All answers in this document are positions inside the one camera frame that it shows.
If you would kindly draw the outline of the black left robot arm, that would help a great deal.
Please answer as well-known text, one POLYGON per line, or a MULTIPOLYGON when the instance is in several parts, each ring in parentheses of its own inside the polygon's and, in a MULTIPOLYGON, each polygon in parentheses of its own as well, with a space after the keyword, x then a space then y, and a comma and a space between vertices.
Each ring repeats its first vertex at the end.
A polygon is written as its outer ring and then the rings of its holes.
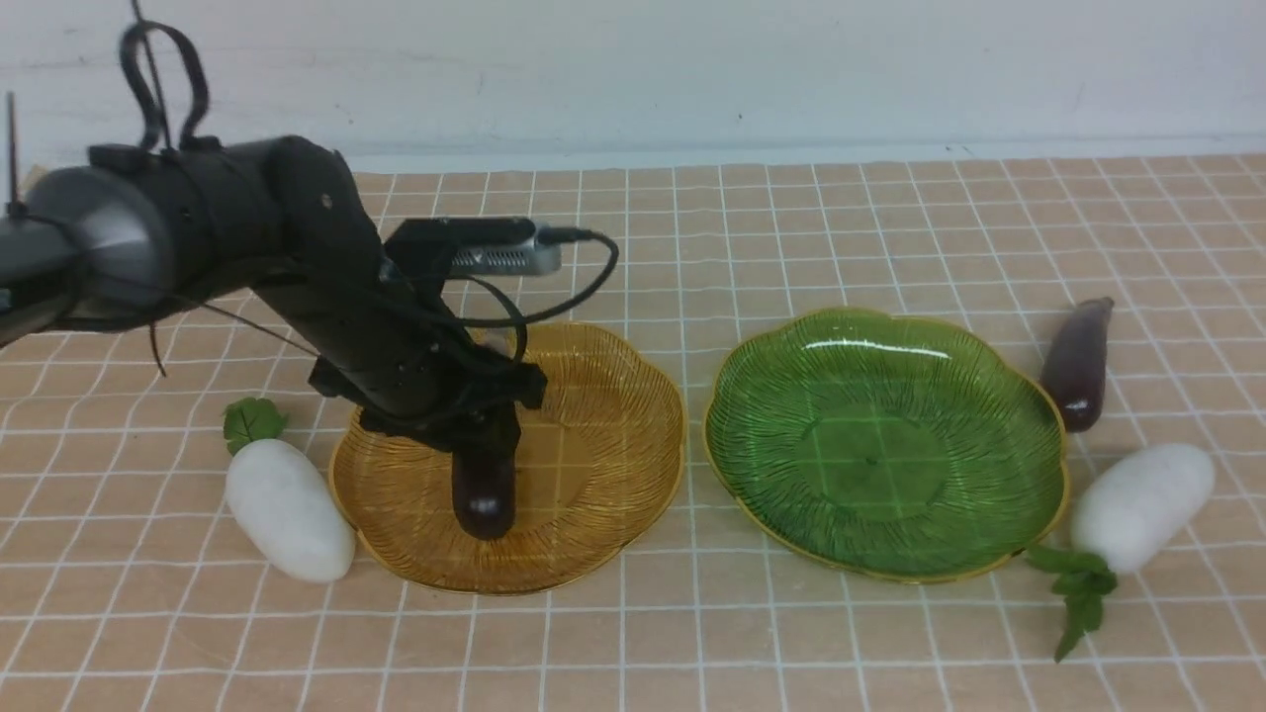
POLYGON ((176 157, 99 144, 3 218, 3 343, 122 333, 249 290, 316 353, 309 384, 366 429, 506 470, 544 375, 481 346, 442 291, 525 218, 403 220, 381 237, 346 161, 298 136, 176 157))

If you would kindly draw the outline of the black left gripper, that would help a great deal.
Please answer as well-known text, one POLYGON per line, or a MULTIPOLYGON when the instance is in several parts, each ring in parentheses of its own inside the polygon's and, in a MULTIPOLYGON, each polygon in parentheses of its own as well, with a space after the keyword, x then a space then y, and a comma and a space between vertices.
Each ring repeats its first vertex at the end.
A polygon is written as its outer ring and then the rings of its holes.
POLYGON ((411 441, 453 441, 456 473, 511 474, 518 407, 539 409, 548 380, 471 336, 389 327, 311 327, 309 384, 354 404, 361 431, 411 441))

